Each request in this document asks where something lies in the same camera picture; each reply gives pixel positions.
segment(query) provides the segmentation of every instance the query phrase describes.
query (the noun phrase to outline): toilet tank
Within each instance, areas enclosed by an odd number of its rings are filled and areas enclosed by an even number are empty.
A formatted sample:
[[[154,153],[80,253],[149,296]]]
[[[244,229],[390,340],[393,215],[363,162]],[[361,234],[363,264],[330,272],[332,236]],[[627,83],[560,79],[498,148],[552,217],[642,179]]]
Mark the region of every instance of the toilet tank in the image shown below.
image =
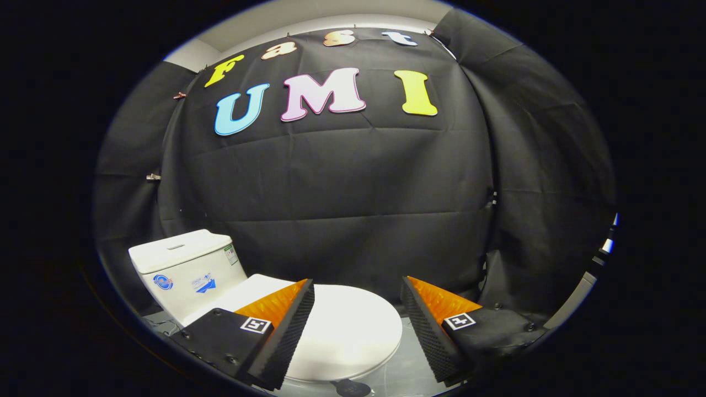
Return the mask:
[[[182,326],[194,312],[247,279],[232,240],[206,229],[138,245],[128,250],[143,284]]]

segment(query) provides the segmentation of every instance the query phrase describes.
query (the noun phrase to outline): letter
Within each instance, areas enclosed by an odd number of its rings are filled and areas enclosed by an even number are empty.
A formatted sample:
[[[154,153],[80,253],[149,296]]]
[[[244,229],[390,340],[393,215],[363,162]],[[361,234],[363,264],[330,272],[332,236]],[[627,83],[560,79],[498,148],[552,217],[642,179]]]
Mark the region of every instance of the letter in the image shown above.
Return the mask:
[[[403,35],[400,32],[383,32],[383,36],[388,36],[390,39],[393,40],[393,42],[396,42],[398,44],[412,45],[412,46],[417,45],[416,42],[408,40],[408,39],[411,39],[410,36]]]
[[[260,84],[246,91],[246,94],[250,95],[248,112],[237,120],[232,118],[233,108],[235,107],[235,100],[240,97],[240,94],[228,95],[218,101],[216,104],[218,112],[216,113],[216,122],[213,127],[216,133],[221,136],[228,136],[248,128],[260,115],[260,109],[263,106],[263,93],[269,87],[269,84]]]
[[[323,41],[323,45],[326,47],[333,47],[335,45],[346,45],[355,41],[353,37],[352,30],[336,30],[331,32],[324,37],[326,40]]]
[[[405,88],[407,101],[402,105],[402,110],[409,114],[423,114],[424,116],[436,116],[436,107],[429,102],[429,95],[426,93],[424,81],[426,74],[418,71],[395,71],[395,76],[402,79],[402,86]]]
[[[365,109],[365,102],[358,96],[355,84],[358,72],[356,68],[336,69],[328,75],[323,85],[319,85],[308,74],[288,78],[285,80],[285,85],[289,86],[287,111],[280,119],[283,122],[292,122],[306,116],[306,110],[301,106],[302,99],[314,113],[320,114],[331,94],[333,103],[328,107],[331,112],[345,113]]]
[[[215,70],[213,71],[213,76],[211,76],[211,79],[208,81],[208,83],[206,83],[206,85],[204,85],[204,87],[208,87],[213,83],[221,81],[225,77],[224,74],[229,72],[230,69],[233,69],[235,63],[242,60],[243,58],[245,58],[245,55],[238,55],[237,57],[216,66]]]
[[[285,42],[268,49],[261,59],[270,59],[276,57],[277,55],[289,54],[296,49],[297,47],[295,47],[294,42]]]

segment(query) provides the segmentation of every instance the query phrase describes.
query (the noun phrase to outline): orange foam pad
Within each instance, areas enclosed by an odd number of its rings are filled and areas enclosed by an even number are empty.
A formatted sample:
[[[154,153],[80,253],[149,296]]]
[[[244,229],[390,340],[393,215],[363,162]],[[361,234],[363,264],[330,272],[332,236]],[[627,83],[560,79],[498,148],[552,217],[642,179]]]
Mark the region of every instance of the orange foam pad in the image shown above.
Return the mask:
[[[482,307],[475,302],[471,302],[468,299],[443,290],[435,285],[425,283],[411,276],[407,276],[407,278],[412,282],[412,285],[419,293],[419,296],[421,296],[426,307],[429,308],[431,315],[439,326],[441,326],[443,320],[448,317],[472,312]]]
[[[287,311],[292,306],[294,298],[301,291],[302,285],[306,282],[306,278],[302,281],[294,283],[289,287],[275,291],[266,297],[260,298],[246,306],[236,310],[237,314],[243,316],[255,317],[257,319],[268,320],[272,322],[273,327],[277,329],[280,322],[287,314]]]

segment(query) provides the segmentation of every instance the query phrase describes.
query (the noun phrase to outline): blue letter u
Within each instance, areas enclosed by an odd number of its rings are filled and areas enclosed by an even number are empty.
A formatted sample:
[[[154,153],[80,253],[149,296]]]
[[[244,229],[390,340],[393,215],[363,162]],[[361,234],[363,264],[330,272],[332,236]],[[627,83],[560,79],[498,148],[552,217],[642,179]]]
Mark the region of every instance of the blue letter u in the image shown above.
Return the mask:
[[[228,95],[221,99],[216,104],[218,112],[216,113],[216,122],[214,129],[218,135],[227,136],[243,131],[252,124],[260,115],[260,109],[263,106],[263,93],[270,87],[269,84],[260,84],[247,90],[245,93],[250,95],[250,104],[248,112],[245,116],[238,120],[233,120],[233,108],[235,100],[240,97],[239,93]]]

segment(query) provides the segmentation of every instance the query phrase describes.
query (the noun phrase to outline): cable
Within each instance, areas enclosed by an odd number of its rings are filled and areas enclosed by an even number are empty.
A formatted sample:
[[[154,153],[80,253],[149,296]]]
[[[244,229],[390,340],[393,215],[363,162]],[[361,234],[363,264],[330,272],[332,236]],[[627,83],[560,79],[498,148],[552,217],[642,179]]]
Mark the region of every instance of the cable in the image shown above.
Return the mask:
[[[171,335],[174,333],[174,331],[177,330],[177,329],[179,329],[179,330],[181,331],[181,328],[179,327],[179,325],[178,325],[177,323],[174,322],[174,320],[164,320],[164,321],[160,321],[160,322],[158,322],[158,323],[155,323],[154,321],[152,321],[152,320],[150,320],[150,319],[148,319],[148,318],[146,318],[146,317],[145,317],[145,320],[147,320],[147,321],[150,323],[150,325],[152,325],[152,327],[155,327],[155,328],[158,327],[158,326],[160,326],[160,325],[162,325],[162,324],[172,323],[172,325],[174,325],[174,328],[172,328],[171,331],[169,331],[169,332],[163,331],[163,332],[162,332],[162,333],[165,334],[166,336],[171,336]]]

